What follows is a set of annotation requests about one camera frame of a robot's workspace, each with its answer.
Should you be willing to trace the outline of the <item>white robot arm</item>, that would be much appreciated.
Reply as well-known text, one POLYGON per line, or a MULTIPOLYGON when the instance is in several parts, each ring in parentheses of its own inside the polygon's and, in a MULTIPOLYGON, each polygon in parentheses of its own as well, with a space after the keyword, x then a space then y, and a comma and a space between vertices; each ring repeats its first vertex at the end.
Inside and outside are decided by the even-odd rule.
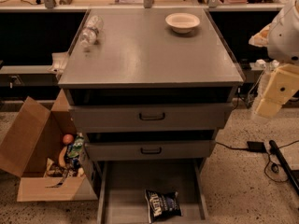
POLYGON ((273 71, 264 70, 252 105, 251 117, 266 122, 299 91, 299 0, 290 0, 249 43, 278 61, 273 71))

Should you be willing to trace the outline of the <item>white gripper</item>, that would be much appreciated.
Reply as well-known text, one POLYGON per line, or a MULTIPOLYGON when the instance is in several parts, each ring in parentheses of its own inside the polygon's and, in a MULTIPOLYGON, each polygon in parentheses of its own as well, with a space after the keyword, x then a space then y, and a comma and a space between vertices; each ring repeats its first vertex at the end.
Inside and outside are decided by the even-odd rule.
POLYGON ((299 91, 299 67, 293 64, 284 64, 272 73, 268 85, 263 93, 264 99, 259 99, 254 107, 256 116, 273 118, 299 91))

